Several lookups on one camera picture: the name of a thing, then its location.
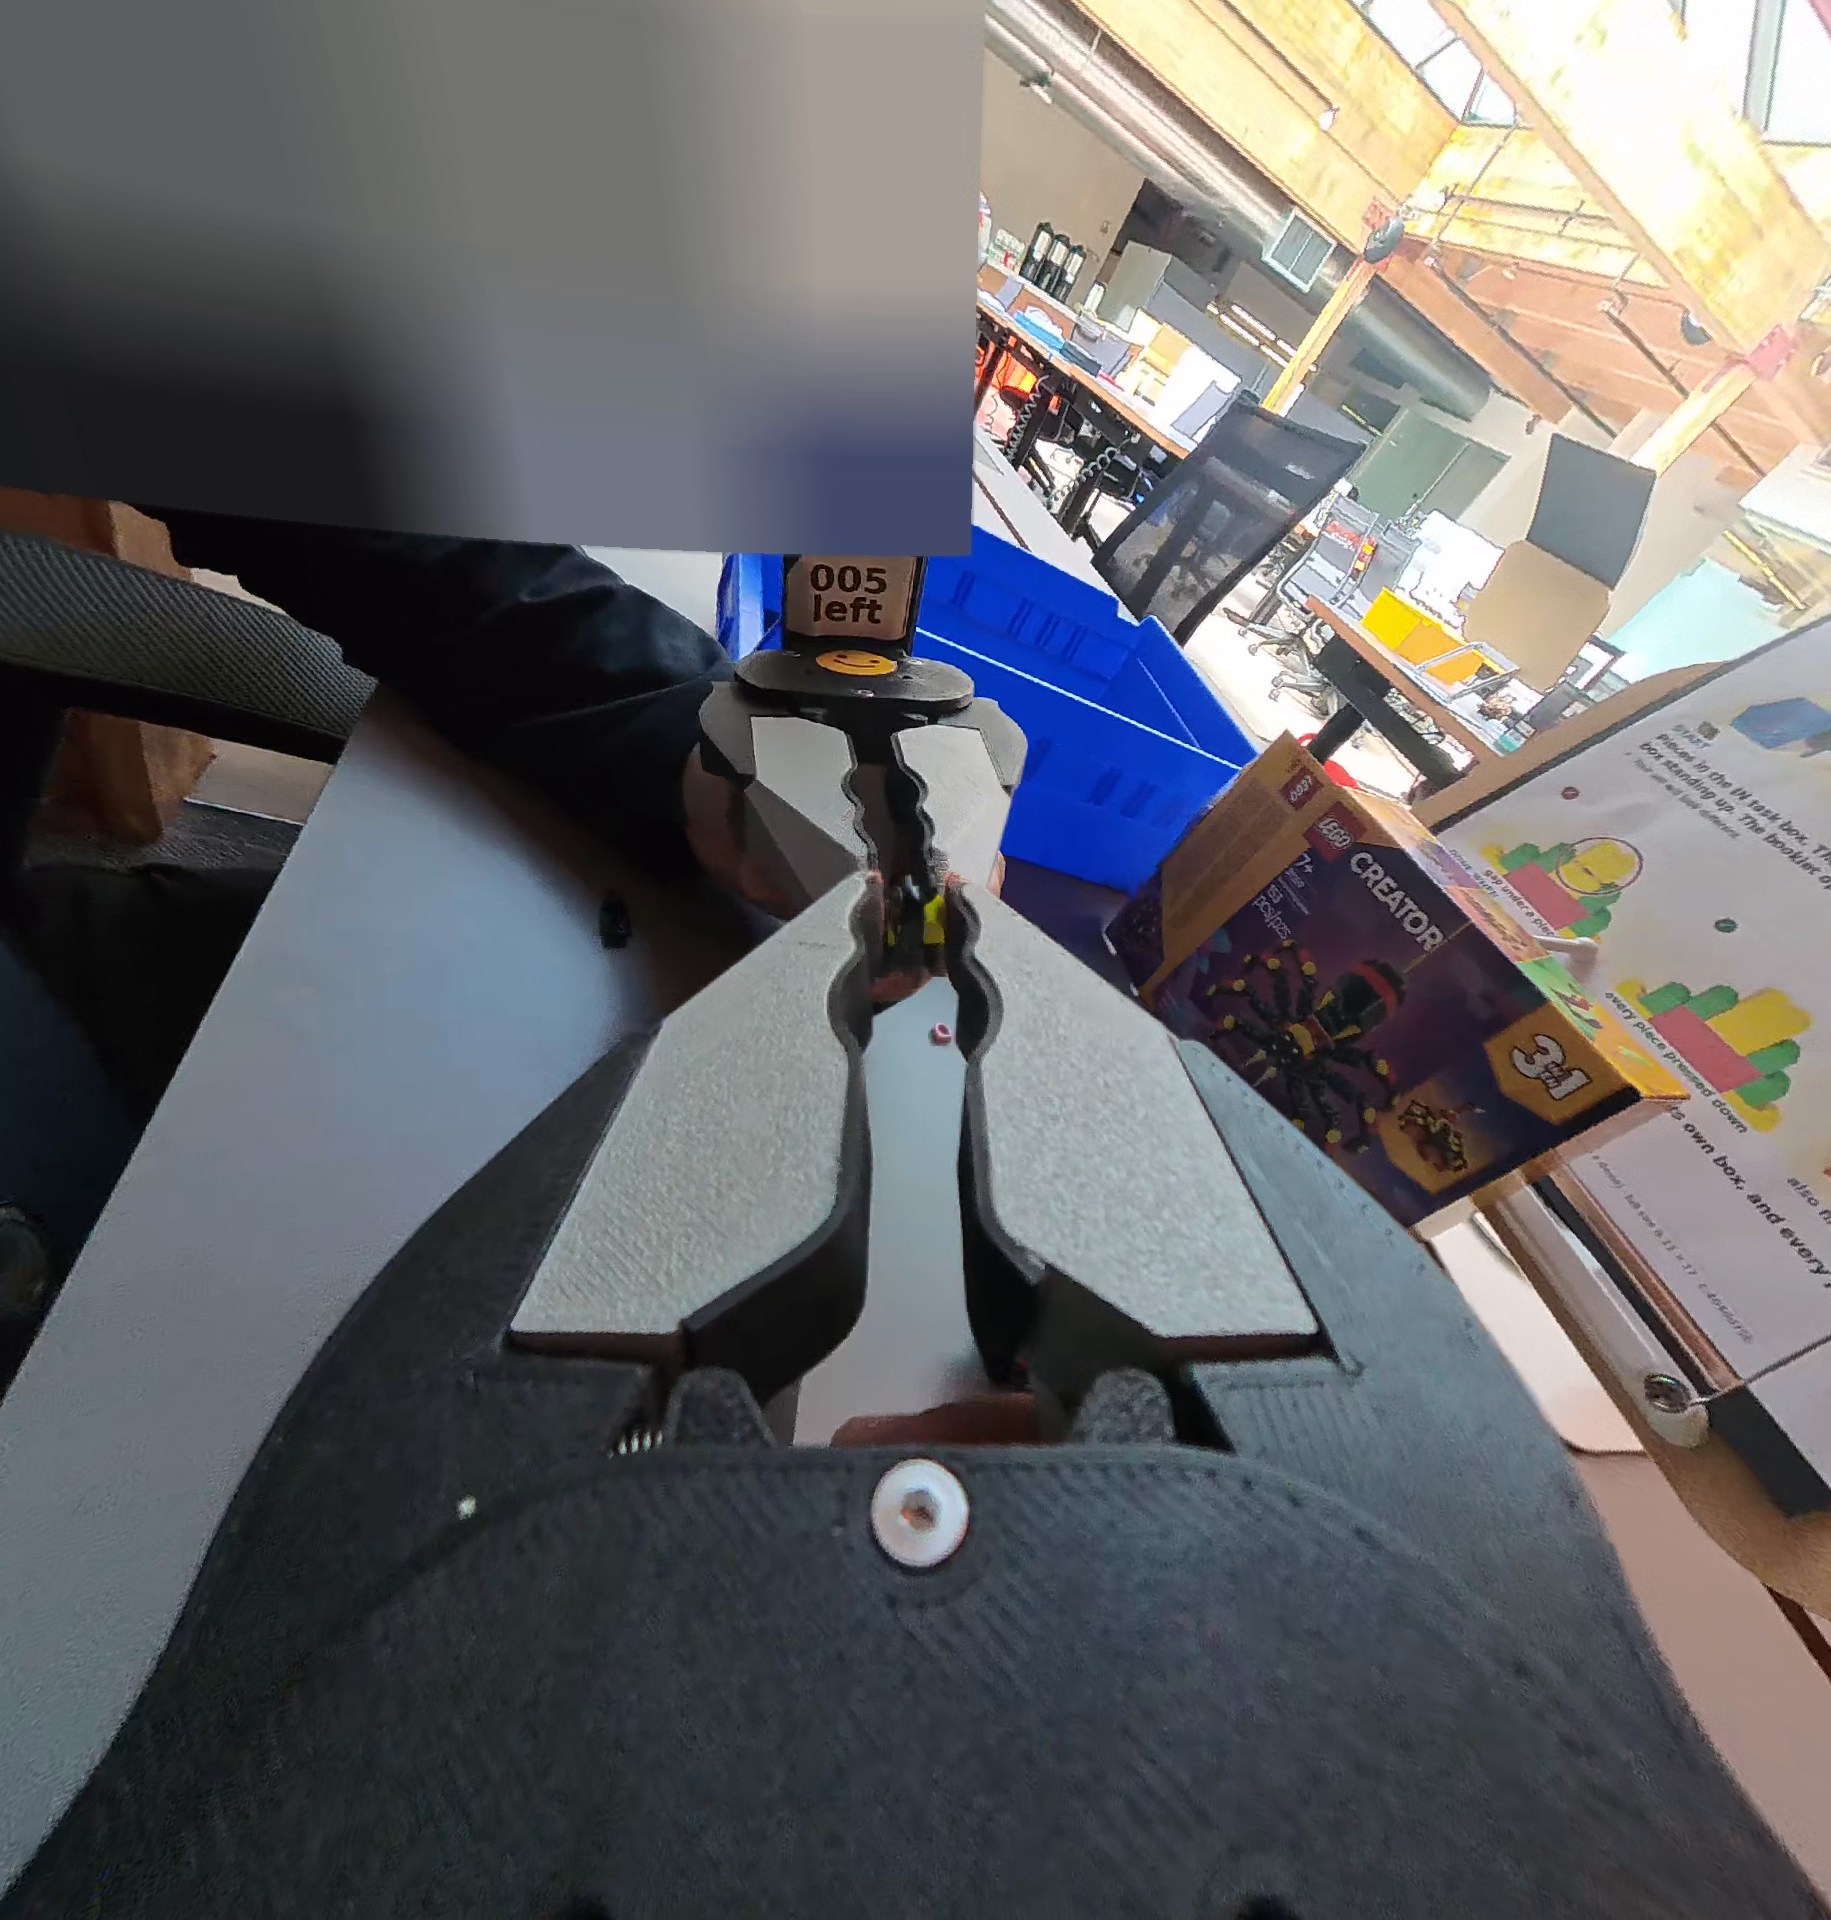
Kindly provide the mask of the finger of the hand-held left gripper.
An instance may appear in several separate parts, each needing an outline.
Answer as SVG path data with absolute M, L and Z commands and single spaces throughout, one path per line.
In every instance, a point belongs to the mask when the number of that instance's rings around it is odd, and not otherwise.
M 911 868 L 935 886 L 989 889 L 1001 868 L 1009 791 L 975 727 L 935 725 L 893 736 L 893 768 L 906 791 Z
M 782 899 L 819 899 L 851 877 L 881 880 L 851 736 L 803 716 L 758 716 L 752 747 L 747 836 Z

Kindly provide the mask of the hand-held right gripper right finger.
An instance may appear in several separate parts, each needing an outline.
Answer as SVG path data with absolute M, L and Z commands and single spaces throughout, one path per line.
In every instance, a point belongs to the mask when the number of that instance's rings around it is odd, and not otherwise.
M 1072 1431 L 1105 1376 L 1321 1355 L 1321 1326 L 1177 1046 L 986 889 L 953 882 L 955 1154 L 977 1357 Z

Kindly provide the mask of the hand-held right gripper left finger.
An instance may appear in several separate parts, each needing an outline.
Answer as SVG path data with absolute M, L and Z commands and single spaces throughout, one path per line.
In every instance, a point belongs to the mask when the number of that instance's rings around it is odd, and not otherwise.
M 852 1331 L 867 1259 L 864 1046 L 878 882 L 858 874 L 641 1048 L 509 1337 L 787 1393 Z

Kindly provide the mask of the black lego leg yellow wedge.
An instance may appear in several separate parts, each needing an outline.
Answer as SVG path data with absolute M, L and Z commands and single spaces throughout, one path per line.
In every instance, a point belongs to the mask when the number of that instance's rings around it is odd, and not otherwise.
M 878 953 L 873 1003 L 911 998 L 945 971 L 948 891 L 918 877 L 884 877 L 878 886 Z

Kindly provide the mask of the person's left forearm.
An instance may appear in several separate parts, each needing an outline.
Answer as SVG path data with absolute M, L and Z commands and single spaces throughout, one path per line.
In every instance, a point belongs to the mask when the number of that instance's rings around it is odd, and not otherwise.
M 347 530 L 141 504 L 227 574 L 644 871 L 701 874 L 684 762 L 730 673 L 712 633 L 570 544 Z

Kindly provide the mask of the lego set box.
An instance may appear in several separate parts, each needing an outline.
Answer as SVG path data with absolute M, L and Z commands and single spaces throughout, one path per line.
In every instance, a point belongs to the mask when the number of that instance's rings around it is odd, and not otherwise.
M 1690 1098 L 1460 856 L 1290 736 L 1104 940 L 1150 1014 L 1406 1228 Z

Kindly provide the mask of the person's left hand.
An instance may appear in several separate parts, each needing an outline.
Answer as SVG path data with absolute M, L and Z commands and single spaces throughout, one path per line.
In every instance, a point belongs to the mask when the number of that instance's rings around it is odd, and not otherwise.
M 742 789 L 709 772 L 699 751 L 684 762 L 681 779 L 684 832 L 695 861 L 725 896 L 746 907 L 788 920 L 795 907 L 747 838 Z

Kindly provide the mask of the blue plastic bin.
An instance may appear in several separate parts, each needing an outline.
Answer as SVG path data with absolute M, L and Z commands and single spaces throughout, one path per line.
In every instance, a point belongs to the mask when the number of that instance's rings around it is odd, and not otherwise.
M 1255 754 L 1155 620 L 986 532 L 964 558 L 927 560 L 918 649 L 964 671 L 1026 738 L 1001 856 L 1104 889 L 1150 877 Z M 881 879 L 923 880 L 892 745 L 856 789 Z

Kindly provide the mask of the black mesh office chair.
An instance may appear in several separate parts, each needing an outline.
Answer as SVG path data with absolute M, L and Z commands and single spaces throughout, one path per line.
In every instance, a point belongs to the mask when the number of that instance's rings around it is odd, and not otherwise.
M 1154 617 L 1185 643 L 1364 453 L 1358 438 L 1235 397 L 1111 532 L 1094 565 L 1126 612 Z

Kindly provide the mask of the yellow storage bin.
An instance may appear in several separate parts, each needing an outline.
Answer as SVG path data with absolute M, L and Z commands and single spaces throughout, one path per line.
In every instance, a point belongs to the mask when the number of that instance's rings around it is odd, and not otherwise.
M 1457 629 L 1389 588 L 1368 602 L 1358 629 L 1397 659 L 1421 669 L 1448 659 L 1468 646 Z

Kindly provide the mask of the printed instruction sign board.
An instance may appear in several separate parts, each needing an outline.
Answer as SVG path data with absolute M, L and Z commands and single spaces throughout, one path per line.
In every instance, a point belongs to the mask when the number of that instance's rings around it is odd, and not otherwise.
M 1543 762 L 1437 836 L 1576 955 L 1686 1089 L 1556 1184 L 1831 1509 L 1831 616 Z

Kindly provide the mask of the tan black high-back chair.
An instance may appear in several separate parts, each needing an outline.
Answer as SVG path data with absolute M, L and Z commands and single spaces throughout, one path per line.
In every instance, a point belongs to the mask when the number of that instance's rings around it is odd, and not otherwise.
M 1641 535 L 1656 473 L 1551 436 L 1526 538 L 1510 543 L 1461 617 L 1461 636 L 1534 693 L 1551 693 L 1600 634 Z

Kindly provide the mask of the grey mesh office chair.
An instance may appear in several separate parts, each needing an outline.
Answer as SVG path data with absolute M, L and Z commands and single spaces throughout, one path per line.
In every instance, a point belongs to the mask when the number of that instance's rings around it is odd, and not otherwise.
M 331 762 L 372 699 L 276 608 L 0 530 L 0 676 L 84 707 Z

